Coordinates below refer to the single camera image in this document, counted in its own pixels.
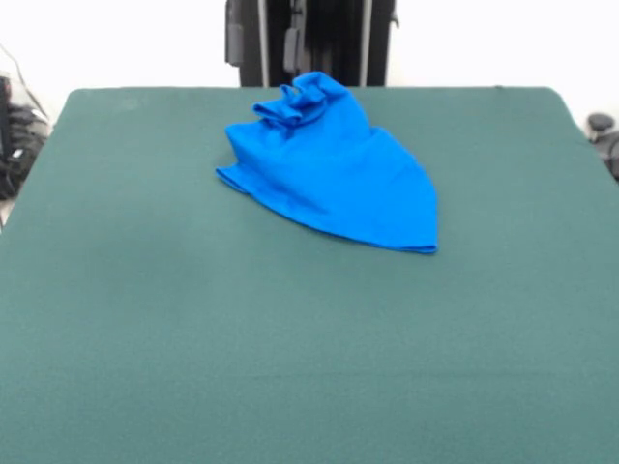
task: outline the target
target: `green table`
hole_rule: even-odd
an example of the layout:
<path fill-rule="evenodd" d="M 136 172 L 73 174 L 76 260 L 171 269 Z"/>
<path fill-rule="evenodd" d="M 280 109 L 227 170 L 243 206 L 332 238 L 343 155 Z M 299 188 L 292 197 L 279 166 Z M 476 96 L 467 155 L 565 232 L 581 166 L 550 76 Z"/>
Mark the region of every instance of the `green table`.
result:
<path fill-rule="evenodd" d="M 615 464 L 619 192 L 547 89 L 367 89 L 434 256 L 224 186 L 271 90 L 78 91 L 0 238 L 1 464 Z"/>

